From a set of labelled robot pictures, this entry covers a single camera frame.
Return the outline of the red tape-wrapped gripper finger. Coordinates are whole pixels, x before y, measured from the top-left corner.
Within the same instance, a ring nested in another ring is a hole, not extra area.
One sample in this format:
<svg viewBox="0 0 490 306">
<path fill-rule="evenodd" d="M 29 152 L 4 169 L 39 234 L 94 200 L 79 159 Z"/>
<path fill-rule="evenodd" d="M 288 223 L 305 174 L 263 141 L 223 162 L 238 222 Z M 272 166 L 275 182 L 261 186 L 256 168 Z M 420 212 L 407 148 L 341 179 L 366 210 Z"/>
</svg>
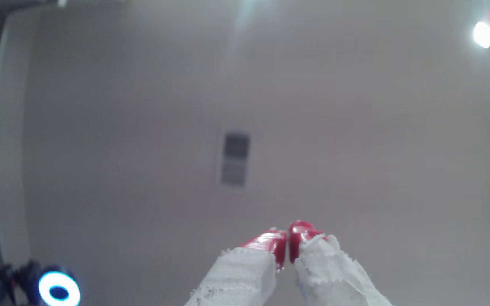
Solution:
<svg viewBox="0 0 490 306">
<path fill-rule="evenodd" d="M 270 228 L 224 250 L 185 305 L 264 305 L 283 269 L 288 234 Z"/>
<path fill-rule="evenodd" d="M 289 257 L 306 305 L 392 305 L 336 236 L 309 222 L 290 224 Z"/>
</svg>

